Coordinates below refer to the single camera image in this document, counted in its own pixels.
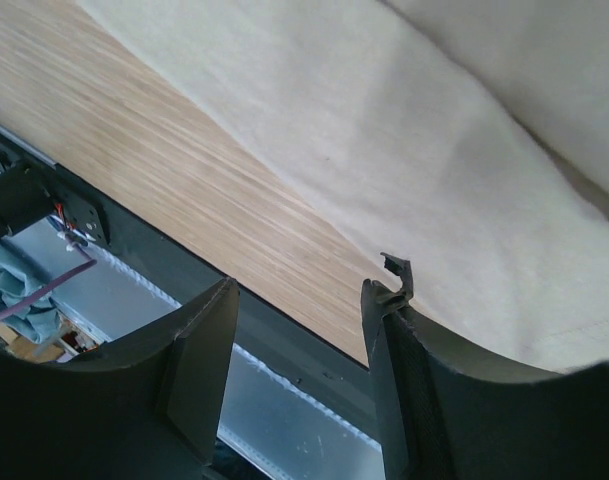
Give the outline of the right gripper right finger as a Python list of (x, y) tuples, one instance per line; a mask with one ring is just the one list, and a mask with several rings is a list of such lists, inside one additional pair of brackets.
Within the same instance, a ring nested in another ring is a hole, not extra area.
[(609, 361), (567, 374), (493, 353), (416, 311), (409, 261), (398, 290), (362, 285), (361, 314), (389, 479), (609, 479)]

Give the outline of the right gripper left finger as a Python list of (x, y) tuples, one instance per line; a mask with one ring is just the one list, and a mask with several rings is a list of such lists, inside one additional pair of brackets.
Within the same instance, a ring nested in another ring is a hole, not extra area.
[(0, 479), (199, 479), (212, 462), (239, 288), (66, 363), (0, 352)]

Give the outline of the beige t shirt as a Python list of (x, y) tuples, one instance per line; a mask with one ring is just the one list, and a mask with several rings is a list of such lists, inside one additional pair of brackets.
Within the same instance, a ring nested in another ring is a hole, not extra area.
[(508, 358), (609, 360), (609, 221), (469, 74), (376, 1), (85, 10), (365, 254)]

